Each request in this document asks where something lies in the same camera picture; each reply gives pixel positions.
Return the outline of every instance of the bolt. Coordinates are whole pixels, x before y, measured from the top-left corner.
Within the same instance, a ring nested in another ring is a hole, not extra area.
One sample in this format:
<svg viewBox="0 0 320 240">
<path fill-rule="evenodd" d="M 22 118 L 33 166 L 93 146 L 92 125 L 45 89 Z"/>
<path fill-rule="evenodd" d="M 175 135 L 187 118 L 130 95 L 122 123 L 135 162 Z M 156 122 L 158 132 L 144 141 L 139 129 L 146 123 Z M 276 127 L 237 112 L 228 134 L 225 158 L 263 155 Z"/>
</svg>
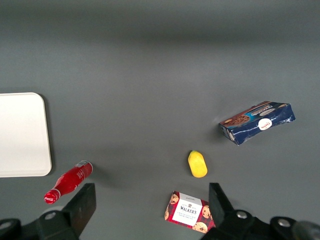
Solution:
<svg viewBox="0 0 320 240">
<path fill-rule="evenodd" d="M 56 213 L 55 212 L 51 212 L 51 213 L 45 215 L 44 219 L 45 220 L 50 220 L 50 219 L 53 219 L 55 216 L 56 216 Z"/>
<path fill-rule="evenodd" d="M 12 222 L 10 222 L 10 221 L 4 222 L 0 225 L 0 230 L 6 229 L 6 228 L 10 227 L 11 225 L 12 225 Z"/>
<path fill-rule="evenodd" d="M 244 212 L 244 211 L 238 211 L 237 213 L 236 213 L 236 216 L 238 217 L 238 218 L 240 218 L 240 219 L 246 219 L 248 216 L 247 216 L 247 214 Z"/>
<path fill-rule="evenodd" d="M 290 222 L 288 222 L 288 220 L 285 220 L 283 218 L 280 218 L 278 220 L 278 224 L 281 226 L 281 227 L 285 227 L 285 228 L 289 228 L 291 226 Z"/>
</svg>

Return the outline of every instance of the white board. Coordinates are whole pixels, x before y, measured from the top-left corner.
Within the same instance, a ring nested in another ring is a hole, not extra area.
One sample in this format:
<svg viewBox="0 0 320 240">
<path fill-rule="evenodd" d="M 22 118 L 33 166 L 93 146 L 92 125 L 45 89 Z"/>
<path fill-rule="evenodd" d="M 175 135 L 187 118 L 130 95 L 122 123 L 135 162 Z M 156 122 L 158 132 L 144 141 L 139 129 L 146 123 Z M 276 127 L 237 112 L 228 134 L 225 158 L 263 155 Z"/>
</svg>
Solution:
<svg viewBox="0 0 320 240">
<path fill-rule="evenodd" d="M 45 176 L 52 168 L 44 100 L 0 94 L 0 177 Z"/>
</svg>

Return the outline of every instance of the yellow object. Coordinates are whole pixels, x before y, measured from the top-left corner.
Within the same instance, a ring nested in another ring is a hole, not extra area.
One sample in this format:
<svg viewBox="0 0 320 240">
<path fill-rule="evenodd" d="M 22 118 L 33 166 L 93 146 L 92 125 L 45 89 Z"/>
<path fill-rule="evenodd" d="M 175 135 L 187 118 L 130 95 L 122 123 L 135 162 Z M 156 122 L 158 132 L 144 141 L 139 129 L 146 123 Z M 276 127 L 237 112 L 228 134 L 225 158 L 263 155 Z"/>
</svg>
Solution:
<svg viewBox="0 0 320 240">
<path fill-rule="evenodd" d="M 196 178 L 202 178 L 208 173 L 204 156 L 198 151 L 190 152 L 188 163 L 191 173 Z"/>
</svg>

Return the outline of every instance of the bottle cap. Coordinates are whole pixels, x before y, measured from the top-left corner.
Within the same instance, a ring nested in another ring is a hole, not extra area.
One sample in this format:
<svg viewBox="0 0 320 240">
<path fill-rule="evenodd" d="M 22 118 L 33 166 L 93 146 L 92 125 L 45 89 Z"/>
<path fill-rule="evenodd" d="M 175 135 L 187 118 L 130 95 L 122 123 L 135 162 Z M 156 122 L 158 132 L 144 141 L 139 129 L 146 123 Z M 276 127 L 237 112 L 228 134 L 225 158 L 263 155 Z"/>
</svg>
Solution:
<svg viewBox="0 0 320 240">
<path fill-rule="evenodd" d="M 54 204 L 60 198 L 60 192 L 53 188 L 44 195 L 44 201 L 47 204 Z"/>
</svg>

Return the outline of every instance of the cookie box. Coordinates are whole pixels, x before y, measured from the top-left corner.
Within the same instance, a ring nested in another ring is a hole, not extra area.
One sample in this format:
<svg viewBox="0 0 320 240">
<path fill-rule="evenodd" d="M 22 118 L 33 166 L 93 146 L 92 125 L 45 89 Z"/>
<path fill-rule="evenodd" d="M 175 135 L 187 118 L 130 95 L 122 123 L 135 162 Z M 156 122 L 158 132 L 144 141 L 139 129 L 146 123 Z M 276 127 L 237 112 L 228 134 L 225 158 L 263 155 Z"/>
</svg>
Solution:
<svg viewBox="0 0 320 240">
<path fill-rule="evenodd" d="M 289 103 L 263 101 L 220 122 L 219 126 L 224 136 L 240 145 L 262 131 L 295 119 Z"/>
<path fill-rule="evenodd" d="M 164 219 L 201 233 L 215 227 L 207 201 L 173 191 Z"/>
</svg>

